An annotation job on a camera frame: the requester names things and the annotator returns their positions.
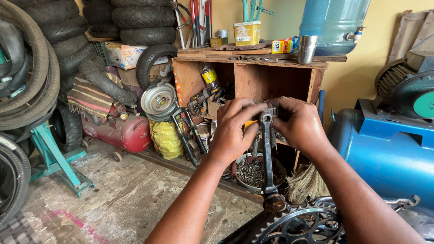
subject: blue air compressor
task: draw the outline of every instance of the blue air compressor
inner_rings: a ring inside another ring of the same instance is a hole
[[[375,100],[332,111],[329,140],[383,198],[420,197],[434,217],[434,52],[410,51],[375,79]]]

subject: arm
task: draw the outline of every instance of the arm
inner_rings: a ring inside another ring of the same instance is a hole
[[[251,99],[234,99],[218,109],[218,125],[209,153],[182,192],[146,239],[145,244],[199,244],[213,194],[225,168],[250,147],[259,125],[241,127],[267,108]]]
[[[426,243],[333,148],[314,104],[280,97],[269,105],[290,112],[288,122],[274,118],[272,126],[318,170],[341,211],[349,243]]]

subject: plastic crate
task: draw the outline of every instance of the plastic crate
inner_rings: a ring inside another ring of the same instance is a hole
[[[95,47],[96,55],[101,57],[104,60],[106,66],[111,66],[109,55],[107,54],[107,49],[105,49],[105,41],[104,42],[93,42],[89,41]]]

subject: broom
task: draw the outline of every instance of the broom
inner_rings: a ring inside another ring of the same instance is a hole
[[[321,124],[324,117],[324,94],[324,90],[319,91],[318,113]],[[315,199],[330,195],[326,184],[312,164],[309,164],[307,168],[300,166],[292,177],[286,178],[286,181],[288,182],[286,198],[292,203],[305,203],[308,196]]]

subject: bowl of bolts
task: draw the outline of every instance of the bowl of bolts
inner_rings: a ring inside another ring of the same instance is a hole
[[[273,182],[279,187],[286,177],[285,167],[275,158],[271,158],[273,167]],[[231,164],[231,173],[238,182],[253,191],[261,192],[265,182],[264,158],[262,153],[253,157],[251,153],[244,154]]]

